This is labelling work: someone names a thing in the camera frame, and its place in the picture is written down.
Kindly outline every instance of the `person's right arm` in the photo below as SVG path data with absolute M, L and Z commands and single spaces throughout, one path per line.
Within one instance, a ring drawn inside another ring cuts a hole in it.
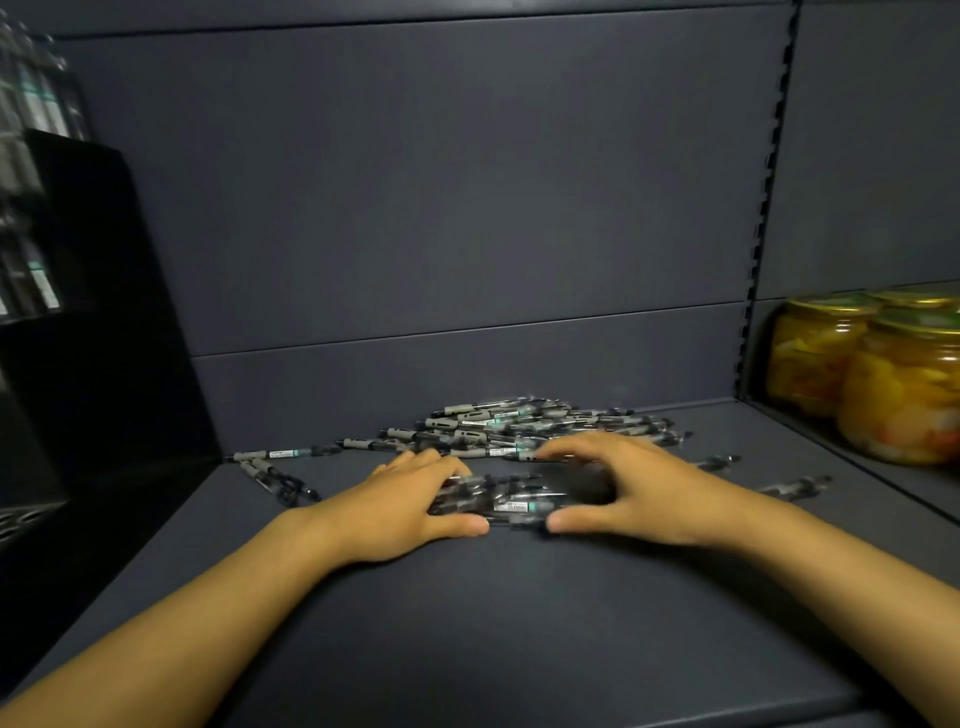
M 605 465 L 619 497 L 551 514 L 552 532 L 617 533 L 736 553 L 779 581 L 932 725 L 960 726 L 960 592 L 796 506 L 642 440 L 590 432 L 553 440 L 538 453 L 564 455 Z

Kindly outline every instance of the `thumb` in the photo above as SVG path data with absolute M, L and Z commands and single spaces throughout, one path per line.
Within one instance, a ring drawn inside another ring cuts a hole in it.
M 471 513 L 454 513 L 449 516 L 428 516 L 426 520 L 427 541 L 459 539 L 464 536 L 483 536 L 490 524 L 483 516 Z
M 551 533 L 592 533 L 613 531 L 611 505 L 571 505 L 554 511 L 546 520 Z

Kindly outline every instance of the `green lid top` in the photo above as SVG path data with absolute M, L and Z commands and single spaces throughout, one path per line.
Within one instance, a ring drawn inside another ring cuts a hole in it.
M 882 291 L 867 291 L 872 299 L 884 305 L 898 308 L 944 308 L 960 305 L 960 296 L 929 291 L 911 291 L 908 288 L 886 288 Z
M 881 306 L 878 301 L 861 296 L 858 293 L 846 293 L 826 296 L 800 296 L 787 301 L 794 310 L 819 313 L 836 318 L 857 318 L 873 316 Z
M 960 313 L 916 308 L 888 308 L 871 325 L 893 333 L 960 344 Z

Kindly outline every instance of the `glass jar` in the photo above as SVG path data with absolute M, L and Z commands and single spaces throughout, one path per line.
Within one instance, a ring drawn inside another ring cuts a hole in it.
M 811 417 L 833 417 L 847 362 L 879 303 L 860 295 L 790 299 L 777 319 L 767 394 Z
M 960 309 L 960 296 L 947 293 L 911 291 L 909 288 L 885 288 L 879 291 L 867 291 L 867 296 L 880 302 L 884 308 L 944 308 L 950 311 Z
M 851 358 L 837 426 L 855 448 L 891 463 L 960 458 L 960 313 L 876 316 Z

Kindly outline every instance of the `forearm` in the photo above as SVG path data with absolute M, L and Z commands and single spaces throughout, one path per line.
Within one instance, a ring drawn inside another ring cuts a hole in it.
M 717 545 L 769 573 L 936 726 L 960 725 L 960 592 L 795 506 L 749 500 Z
M 338 563 L 336 545 L 293 514 L 30 688 L 0 712 L 0 726 L 203 725 Z

